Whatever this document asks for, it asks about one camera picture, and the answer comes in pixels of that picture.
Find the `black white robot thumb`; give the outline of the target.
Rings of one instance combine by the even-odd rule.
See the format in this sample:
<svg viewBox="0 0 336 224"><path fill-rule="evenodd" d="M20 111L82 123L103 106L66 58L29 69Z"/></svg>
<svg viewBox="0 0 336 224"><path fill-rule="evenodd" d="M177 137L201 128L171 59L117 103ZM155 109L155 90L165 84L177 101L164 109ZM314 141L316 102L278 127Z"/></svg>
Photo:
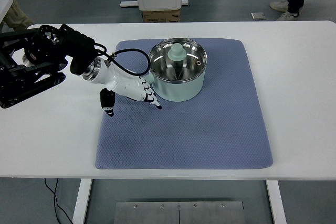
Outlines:
<svg viewBox="0 0 336 224"><path fill-rule="evenodd" d="M109 116L114 116L115 93L108 89L100 91L100 104L104 112Z"/></svg>

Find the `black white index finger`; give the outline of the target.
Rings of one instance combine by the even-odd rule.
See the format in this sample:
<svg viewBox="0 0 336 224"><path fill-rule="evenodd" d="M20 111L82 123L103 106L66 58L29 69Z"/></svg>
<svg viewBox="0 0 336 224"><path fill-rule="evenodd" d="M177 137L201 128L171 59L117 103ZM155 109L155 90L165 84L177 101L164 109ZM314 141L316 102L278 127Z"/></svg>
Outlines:
<svg viewBox="0 0 336 224"><path fill-rule="evenodd" d="M140 81L141 81L141 84L142 84L144 90L150 90L151 89L150 84L143 77L140 78Z"/></svg>

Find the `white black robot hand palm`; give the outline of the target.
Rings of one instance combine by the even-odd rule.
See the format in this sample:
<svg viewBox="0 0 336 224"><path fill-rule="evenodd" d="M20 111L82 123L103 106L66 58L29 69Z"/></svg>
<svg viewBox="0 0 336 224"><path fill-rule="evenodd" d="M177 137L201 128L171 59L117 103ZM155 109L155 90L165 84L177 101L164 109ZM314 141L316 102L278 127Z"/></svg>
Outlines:
<svg viewBox="0 0 336 224"><path fill-rule="evenodd" d="M94 84L103 84L107 90L118 95L128 97L136 101L146 99L144 80L139 76L133 76L113 63L106 63L97 57L84 71L82 77Z"/></svg>

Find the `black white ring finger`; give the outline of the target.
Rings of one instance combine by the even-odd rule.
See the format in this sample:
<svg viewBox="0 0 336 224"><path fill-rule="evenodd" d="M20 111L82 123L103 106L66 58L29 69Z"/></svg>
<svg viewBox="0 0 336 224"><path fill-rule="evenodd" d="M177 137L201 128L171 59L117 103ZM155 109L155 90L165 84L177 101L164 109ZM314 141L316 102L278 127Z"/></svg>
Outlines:
<svg viewBox="0 0 336 224"><path fill-rule="evenodd" d="M152 100L152 99L154 99L154 100L157 100L157 98L156 98L156 96L154 97L154 98L144 98L144 102L147 102L148 100Z"/></svg>

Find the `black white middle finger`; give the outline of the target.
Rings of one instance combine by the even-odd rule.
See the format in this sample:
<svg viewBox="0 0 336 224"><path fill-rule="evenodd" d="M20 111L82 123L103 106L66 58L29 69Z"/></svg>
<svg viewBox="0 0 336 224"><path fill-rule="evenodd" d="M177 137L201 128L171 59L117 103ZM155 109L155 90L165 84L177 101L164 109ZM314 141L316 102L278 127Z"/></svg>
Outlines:
<svg viewBox="0 0 336 224"><path fill-rule="evenodd" d="M154 98L155 97L155 93L151 89L150 86L144 87L144 91L145 91L145 98Z"/></svg>

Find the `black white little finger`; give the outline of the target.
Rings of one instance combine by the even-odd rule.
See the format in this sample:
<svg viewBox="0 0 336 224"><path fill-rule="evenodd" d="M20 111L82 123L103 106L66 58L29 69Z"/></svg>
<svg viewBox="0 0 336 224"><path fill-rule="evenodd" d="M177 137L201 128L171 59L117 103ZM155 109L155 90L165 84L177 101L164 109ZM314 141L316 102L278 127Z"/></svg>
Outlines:
<svg viewBox="0 0 336 224"><path fill-rule="evenodd" d="M148 100L147 103L149 103L150 105L155 106L159 110L162 108L162 106L160 105L160 103L158 102L158 100L154 100L154 99Z"/></svg>

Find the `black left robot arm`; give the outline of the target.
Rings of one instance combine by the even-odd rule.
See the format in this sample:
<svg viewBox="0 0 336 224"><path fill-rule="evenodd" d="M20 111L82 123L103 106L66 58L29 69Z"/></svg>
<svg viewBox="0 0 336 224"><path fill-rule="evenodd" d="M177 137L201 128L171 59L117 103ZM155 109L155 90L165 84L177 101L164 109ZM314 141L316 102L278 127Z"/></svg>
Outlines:
<svg viewBox="0 0 336 224"><path fill-rule="evenodd" d="M109 55L105 46L66 24L1 35L1 108L6 109L42 93L66 76L62 69L82 76L91 83L104 85L100 92L102 109L113 116L115 96L121 95L161 108L144 72L132 72L115 57L133 49Z"/></svg>

